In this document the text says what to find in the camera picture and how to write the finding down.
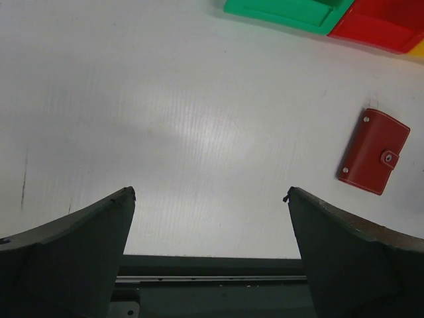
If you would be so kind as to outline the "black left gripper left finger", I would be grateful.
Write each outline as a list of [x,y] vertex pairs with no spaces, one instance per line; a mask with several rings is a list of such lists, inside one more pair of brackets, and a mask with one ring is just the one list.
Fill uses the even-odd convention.
[[124,187],[1,239],[2,317],[105,317],[133,220]]

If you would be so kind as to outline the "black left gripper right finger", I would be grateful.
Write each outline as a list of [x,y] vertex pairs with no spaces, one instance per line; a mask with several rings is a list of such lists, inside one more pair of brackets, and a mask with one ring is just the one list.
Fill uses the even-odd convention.
[[423,316],[423,239],[299,187],[284,201],[318,317]]

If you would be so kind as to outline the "red leather card holder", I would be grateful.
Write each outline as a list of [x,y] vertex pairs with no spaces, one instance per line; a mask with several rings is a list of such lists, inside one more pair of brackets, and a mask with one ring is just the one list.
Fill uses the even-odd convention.
[[363,110],[342,159],[338,180],[382,195],[410,131],[383,111]]

